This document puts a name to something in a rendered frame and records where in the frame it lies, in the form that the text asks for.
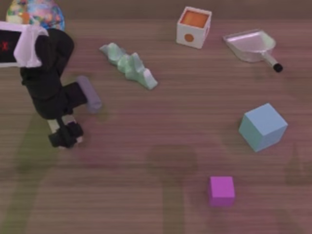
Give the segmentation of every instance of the light blue cube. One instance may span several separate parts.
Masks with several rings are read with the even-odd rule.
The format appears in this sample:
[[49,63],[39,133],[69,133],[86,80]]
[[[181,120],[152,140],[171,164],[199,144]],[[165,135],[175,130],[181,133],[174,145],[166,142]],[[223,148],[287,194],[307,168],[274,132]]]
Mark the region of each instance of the light blue cube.
[[239,133],[259,152],[279,142],[288,123],[269,103],[244,114]]

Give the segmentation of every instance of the red x mark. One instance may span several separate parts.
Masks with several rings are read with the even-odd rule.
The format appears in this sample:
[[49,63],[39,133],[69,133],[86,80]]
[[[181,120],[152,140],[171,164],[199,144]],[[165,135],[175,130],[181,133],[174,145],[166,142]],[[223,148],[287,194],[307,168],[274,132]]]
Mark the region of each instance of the red x mark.
[[9,50],[9,43],[7,41],[2,41],[0,43],[1,51],[8,51]]

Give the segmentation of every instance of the magenta block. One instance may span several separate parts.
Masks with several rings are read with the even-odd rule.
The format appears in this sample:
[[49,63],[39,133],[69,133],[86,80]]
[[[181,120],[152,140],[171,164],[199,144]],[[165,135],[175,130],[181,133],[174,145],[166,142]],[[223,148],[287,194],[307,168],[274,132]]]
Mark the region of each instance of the magenta block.
[[214,207],[231,206],[235,200],[232,176],[212,176],[209,184],[209,203]]

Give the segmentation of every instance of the black handle tip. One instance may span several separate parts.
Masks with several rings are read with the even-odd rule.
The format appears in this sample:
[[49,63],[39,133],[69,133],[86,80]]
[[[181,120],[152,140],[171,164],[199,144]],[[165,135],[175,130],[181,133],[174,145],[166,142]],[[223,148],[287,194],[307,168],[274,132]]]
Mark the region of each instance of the black handle tip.
[[275,65],[273,66],[273,69],[274,69],[276,72],[280,73],[281,71],[283,71],[283,66],[282,66],[281,64],[277,63],[277,64],[275,64]]

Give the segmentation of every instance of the patterned ball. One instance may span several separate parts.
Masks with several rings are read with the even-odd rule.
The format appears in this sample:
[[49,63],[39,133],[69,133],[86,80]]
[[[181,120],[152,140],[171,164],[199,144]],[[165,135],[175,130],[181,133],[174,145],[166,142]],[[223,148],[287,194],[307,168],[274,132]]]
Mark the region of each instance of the patterned ball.
[[6,21],[40,25],[46,29],[65,29],[62,10],[54,0],[13,0],[6,14]]

